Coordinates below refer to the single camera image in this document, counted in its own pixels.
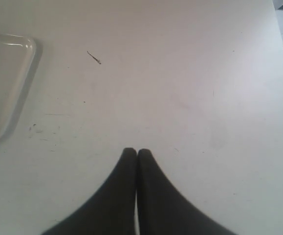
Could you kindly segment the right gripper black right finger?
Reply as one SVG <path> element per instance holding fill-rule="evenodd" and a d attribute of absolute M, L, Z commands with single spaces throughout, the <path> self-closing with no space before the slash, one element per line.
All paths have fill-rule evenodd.
<path fill-rule="evenodd" d="M 137 209 L 142 235 L 230 235 L 168 180 L 148 149 L 138 151 Z"/>

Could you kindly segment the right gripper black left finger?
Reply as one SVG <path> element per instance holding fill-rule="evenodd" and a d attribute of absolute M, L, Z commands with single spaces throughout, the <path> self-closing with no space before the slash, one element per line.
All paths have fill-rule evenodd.
<path fill-rule="evenodd" d="M 135 234 L 136 169 L 136 151 L 125 148 L 101 187 L 78 210 L 44 234 Z"/>

